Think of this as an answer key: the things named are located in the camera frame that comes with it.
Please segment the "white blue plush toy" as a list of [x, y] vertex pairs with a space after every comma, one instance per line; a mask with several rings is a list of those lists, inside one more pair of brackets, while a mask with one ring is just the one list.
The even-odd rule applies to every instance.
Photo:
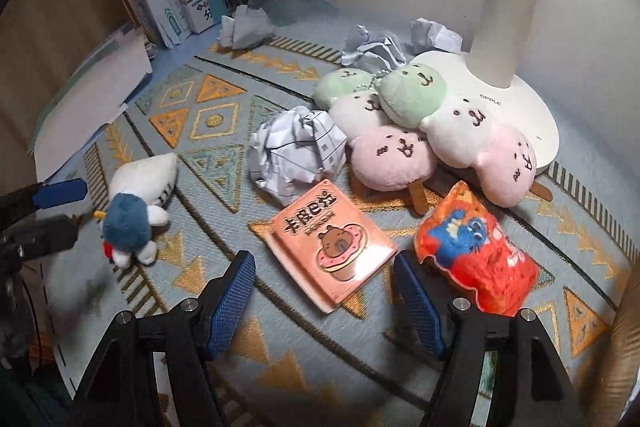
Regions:
[[105, 211], [96, 210], [105, 256], [117, 268], [127, 270], [132, 260], [152, 265], [158, 247], [155, 229], [169, 225], [166, 205], [178, 178], [175, 153], [155, 155], [120, 166], [108, 184]]

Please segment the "red snack bag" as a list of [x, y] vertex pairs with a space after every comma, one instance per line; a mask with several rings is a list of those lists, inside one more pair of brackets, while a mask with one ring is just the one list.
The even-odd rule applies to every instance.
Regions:
[[480, 311], [512, 317], [538, 279], [538, 267], [513, 245], [497, 218], [459, 181], [422, 221], [416, 259], [430, 258], [458, 286], [472, 291]]

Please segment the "pink capybara notebook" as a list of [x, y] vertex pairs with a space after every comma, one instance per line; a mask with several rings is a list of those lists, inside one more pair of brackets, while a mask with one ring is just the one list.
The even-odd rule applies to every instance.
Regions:
[[274, 216], [265, 242], [324, 314], [341, 306], [397, 253], [394, 242], [328, 180]]

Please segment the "lined paper ball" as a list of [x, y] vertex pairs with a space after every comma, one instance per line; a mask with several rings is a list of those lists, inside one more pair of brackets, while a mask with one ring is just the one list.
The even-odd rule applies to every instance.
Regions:
[[329, 113], [296, 106], [271, 117], [250, 136], [250, 179], [282, 206], [292, 204], [346, 164], [346, 134]]

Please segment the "brown woven basket tray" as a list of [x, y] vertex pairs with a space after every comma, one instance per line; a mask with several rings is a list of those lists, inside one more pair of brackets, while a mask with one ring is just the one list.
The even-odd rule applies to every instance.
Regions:
[[616, 426], [637, 382], [639, 369], [639, 283], [623, 295], [594, 387], [591, 426]]

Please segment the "white paper sheets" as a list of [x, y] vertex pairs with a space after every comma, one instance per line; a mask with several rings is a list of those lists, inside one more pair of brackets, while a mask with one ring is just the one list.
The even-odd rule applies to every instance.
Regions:
[[38, 117], [29, 152], [39, 182], [51, 178], [106, 124], [152, 74], [141, 29], [120, 28], [83, 61]]

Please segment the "large dango plush skewer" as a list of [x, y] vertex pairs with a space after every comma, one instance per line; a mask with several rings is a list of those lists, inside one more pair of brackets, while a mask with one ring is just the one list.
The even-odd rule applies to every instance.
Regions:
[[443, 164], [475, 171], [494, 205], [518, 205], [537, 176], [533, 143], [503, 124], [477, 96], [454, 91], [431, 66], [413, 63], [373, 81], [378, 101], [398, 126], [418, 130]]

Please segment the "patterned blue woven mat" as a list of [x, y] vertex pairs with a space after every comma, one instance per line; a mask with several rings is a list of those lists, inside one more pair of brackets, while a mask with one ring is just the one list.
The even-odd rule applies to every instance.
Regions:
[[[273, 38], [231, 52], [203, 40], [156, 79], [62, 170], [87, 197], [70, 251], [41, 272], [53, 354], [75, 392], [118, 311], [137, 319], [198, 295], [239, 251], [256, 277], [229, 347], [210, 370], [235, 426], [415, 426], [439, 377], [395, 287], [392, 260], [370, 251], [370, 226], [400, 251], [420, 225], [408, 190], [378, 192], [344, 167], [309, 209], [275, 202], [250, 179], [250, 138], [308, 106], [336, 69], [350, 21], [326, 0], [256, 0]], [[156, 261], [119, 269], [104, 255], [96, 210], [119, 167], [178, 158], [170, 221]]]

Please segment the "crumpled paper at mat corner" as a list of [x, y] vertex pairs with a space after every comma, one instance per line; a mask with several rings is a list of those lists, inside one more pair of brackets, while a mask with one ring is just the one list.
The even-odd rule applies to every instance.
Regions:
[[218, 43], [225, 49], [248, 50], [272, 37], [273, 24], [263, 9], [240, 5], [232, 16], [221, 17]]

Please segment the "small dango plush skewer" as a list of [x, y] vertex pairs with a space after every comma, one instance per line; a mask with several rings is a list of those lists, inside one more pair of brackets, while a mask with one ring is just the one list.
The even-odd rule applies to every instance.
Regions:
[[346, 135], [349, 172], [359, 184], [382, 195], [406, 191], [414, 212], [423, 216], [437, 204], [424, 187], [437, 158], [423, 133], [393, 123], [372, 81], [370, 72], [337, 69], [320, 79], [312, 97]]

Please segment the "white desk lamp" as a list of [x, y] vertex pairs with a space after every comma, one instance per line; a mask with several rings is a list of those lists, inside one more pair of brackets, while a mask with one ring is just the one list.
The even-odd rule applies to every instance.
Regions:
[[559, 152], [559, 129], [538, 93], [516, 75], [537, 0], [484, 0], [468, 53], [427, 51], [413, 62], [431, 66], [452, 91], [487, 103], [496, 117], [520, 130], [532, 143], [537, 171]]

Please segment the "crumpled paper near lamp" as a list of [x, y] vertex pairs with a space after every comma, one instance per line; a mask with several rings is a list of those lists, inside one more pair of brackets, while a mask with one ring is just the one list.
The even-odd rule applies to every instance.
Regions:
[[419, 17], [410, 25], [410, 37], [413, 52], [436, 50], [447, 53], [460, 54], [462, 51], [462, 37], [446, 26]]

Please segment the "crumpled paper behind plush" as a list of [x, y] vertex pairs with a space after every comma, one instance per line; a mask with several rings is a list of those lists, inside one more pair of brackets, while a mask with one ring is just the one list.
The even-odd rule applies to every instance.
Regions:
[[407, 57], [392, 32], [357, 25], [347, 33], [341, 63], [367, 72], [393, 72], [407, 65]]

